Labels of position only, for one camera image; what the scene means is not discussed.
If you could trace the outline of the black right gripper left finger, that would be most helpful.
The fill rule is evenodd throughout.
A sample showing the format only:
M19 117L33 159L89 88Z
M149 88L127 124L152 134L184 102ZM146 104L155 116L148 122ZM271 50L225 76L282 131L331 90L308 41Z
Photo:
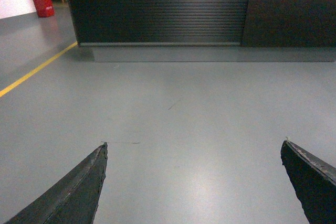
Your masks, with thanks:
M105 142L7 223L93 223L107 161Z

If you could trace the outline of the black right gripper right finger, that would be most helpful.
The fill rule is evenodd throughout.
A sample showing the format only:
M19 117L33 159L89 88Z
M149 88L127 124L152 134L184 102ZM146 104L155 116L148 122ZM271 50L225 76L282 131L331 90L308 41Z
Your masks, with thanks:
M285 140L282 164L309 223L335 223L335 167Z

